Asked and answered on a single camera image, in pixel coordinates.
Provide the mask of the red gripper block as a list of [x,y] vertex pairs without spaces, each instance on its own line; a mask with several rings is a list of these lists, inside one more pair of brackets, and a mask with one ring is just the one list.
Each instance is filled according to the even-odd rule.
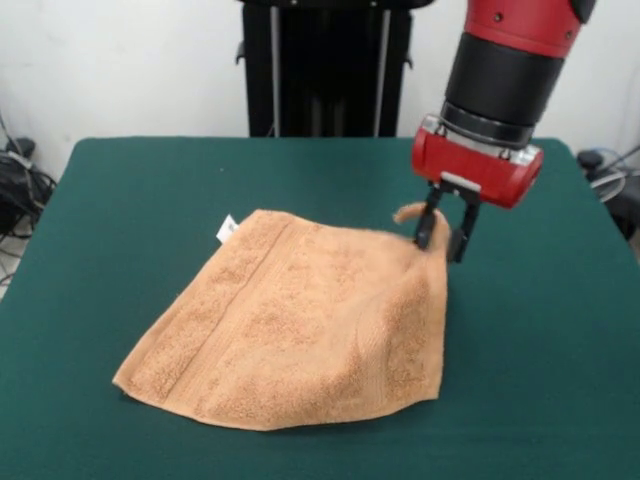
[[[418,219],[414,244],[419,249],[429,247],[437,224],[435,211],[444,194],[442,183],[449,182],[458,189],[474,192],[484,203],[511,209],[535,183],[543,159],[543,151],[532,145],[504,158],[498,149],[480,151],[439,135],[432,128],[420,127],[414,139],[411,163],[417,175],[433,183]],[[466,201],[462,222],[451,234],[449,263],[461,263],[464,258],[479,215],[480,200]]]

